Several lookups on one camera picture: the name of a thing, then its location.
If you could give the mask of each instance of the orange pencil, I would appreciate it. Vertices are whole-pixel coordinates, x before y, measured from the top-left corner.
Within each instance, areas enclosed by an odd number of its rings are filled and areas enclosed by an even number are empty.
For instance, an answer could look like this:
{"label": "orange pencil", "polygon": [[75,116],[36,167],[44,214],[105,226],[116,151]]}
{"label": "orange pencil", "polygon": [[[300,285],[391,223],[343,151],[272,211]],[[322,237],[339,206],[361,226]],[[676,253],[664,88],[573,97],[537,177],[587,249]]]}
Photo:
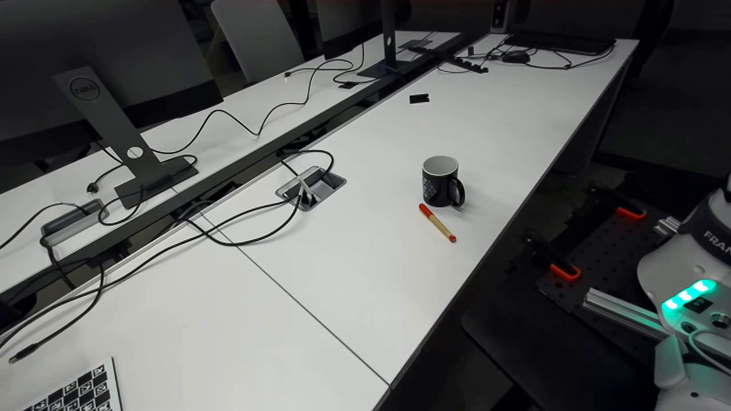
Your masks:
{"label": "orange pencil", "polygon": [[421,202],[418,209],[436,226],[438,232],[444,232],[450,241],[457,241],[457,234],[452,234],[452,230],[442,219],[436,219],[433,208]]}

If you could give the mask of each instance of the mug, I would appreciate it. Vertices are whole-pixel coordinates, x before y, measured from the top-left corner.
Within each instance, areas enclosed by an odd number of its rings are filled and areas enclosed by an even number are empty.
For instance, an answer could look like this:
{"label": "mug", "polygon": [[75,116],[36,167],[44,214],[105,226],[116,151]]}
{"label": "mug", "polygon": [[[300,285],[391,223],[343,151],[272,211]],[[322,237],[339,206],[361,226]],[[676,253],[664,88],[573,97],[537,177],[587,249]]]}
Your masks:
{"label": "mug", "polygon": [[465,185],[457,177],[460,165],[454,158],[434,156],[423,165],[423,195],[434,208],[465,202]]}

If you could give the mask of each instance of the chair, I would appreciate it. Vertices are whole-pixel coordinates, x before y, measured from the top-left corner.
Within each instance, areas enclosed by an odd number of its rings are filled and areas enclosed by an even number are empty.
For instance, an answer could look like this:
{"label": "chair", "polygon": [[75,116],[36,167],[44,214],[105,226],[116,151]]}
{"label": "chair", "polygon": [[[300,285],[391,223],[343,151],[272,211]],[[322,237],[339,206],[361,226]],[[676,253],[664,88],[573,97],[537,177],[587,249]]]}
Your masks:
{"label": "chair", "polygon": [[305,61],[301,48],[275,0],[214,0],[210,5],[248,82]]}

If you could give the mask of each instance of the mug handle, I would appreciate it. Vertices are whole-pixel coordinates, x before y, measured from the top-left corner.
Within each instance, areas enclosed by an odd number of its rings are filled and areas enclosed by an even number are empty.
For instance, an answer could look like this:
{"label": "mug handle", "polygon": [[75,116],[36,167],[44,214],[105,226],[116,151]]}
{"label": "mug handle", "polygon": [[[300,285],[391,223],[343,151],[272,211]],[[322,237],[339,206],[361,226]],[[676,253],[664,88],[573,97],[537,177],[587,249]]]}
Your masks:
{"label": "mug handle", "polygon": [[452,206],[460,208],[465,202],[465,185],[454,177],[452,182]]}

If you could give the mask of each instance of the white desk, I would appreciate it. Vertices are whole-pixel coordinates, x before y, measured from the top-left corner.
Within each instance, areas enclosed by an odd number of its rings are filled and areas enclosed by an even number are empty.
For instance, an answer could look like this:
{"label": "white desk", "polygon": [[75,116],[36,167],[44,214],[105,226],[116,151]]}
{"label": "white desk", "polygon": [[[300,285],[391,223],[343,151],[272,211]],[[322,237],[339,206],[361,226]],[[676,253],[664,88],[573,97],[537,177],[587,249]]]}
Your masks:
{"label": "white desk", "polygon": [[[405,44],[409,38],[426,38],[427,32],[399,32],[397,40]],[[446,44],[454,33],[429,33],[433,46]],[[366,64],[375,64],[385,56],[381,36],[366,44]],[[361,48],[343,55],[343,58],[349,58],[354,64],[361,61]],[[409,61],[415,58],[412,52],[403,52],[399,58]],[[322,56],[312,58],[301,64],[300,68],[315,68],[322,61]],[[354,95],[364,87],[354,88],[339,88],[339,84],[331,79],[335,73],[324,70],[313,77],[313,95],[307,106],[283,106],[268,120],[268,128],[262,137],[254,138],[248,135],[240,125],[235,125],[227,116],[213,116],[202,137],[195,145],[189,145],[188,153],[198,158],[198,174],[185,182],[180,182],[177,190],[188,190],[189,185],[217,174],[227,165],[258,151],[262,144],[281,137],[283,132],[297,128],[300,122],[318,116],[320,111],[343,103],[345,97]],[[242,118],[249,128],[258,128],[262,116],[277,105],[285,101],[301,101],[307,95],[312,70],[300,70],[290,77],[275,76],[266,82],[258,82],[249,88],[242,88],[233,95],[229,95],[224,103],[210,106],[210,110],[227,110]],[[203,116],[210,110],[202,110],[196,114],[163,122],[154,130],[145,132],[145,138],[160,151],[174,151],[180,148],[185,142],[193,138],[193,135],[198,130]],[[89,156],[81,162],[74,162],[56,174],[48,174],[44,177],[36,177],[24,186],[17,186],[0,195],[0,240],[9,237],[27,216],[32,216],[36,209],[41,209],[48,202],[86,202],[91,199],[101,199],[102,202],[116,199],[115,186],[131,181],[133,174],[126,169],[115,170],[109,177],[101,182],[101,191],[86,194],[86,185],[96,181],[102,170],[112,169],[115,162],[105,153]],[[134,214],[139,219],[152,208],[170,201],[177,191],[164,191],[156,195],[154,201],[146,201],[141,209]],[[51,267],[45,249],[40,243],[41,240],[41,226],[52,222],[56,216],[68,211],[71,208],[56,208],[41,214],[27,230],[12,241],[7,249],[0,251],[2,262],[2,277],[0,277],[0,293],[9,289],[12,285],[44,271]],[[109,208],[109,222],[116,222],[129,214],[118,202]],[[75,234],[74,240],[67,240],[64,243],[56,246],[57,257],[64,257],[98,237],[112,232],[116,227],[105,226],[91,226],[89,230]]]}
{"label": "white desk", "polygon": [[[107,278],[193,234],[182,226]],[[160,257],[57,340],[7,363],[86,303],[63,307],[0,354],[0,408],[20,408],[107,355],[131,411],[367,411],[386,387],[238,249],[208,240]]]}
{"label": "white desk", "polygon": [[[481,40],[476,52],[495,40]],[[575,70],[491,64],[487,76],[434,70],[415,79],[320,142],[339,158],[333,170],[348,185],[297,216],[283,234],[244,253],[394,380],[632,48],[636,40],[619,40],[611,56]],[[409,93],[429,93],[433,103],[409,105]],[[436,153],[460,160],[469,191],[461,209],[436,209],[457,243],[415,208],[421,165]],[[326,160],[293,160],[300,170],[312,165],[324,167]],[[221,222],[268,202],[290,177],[285,169],[272,169],[206,216]],[[289,211],[248,219],[224,232],[232,240],[266,232]]]}

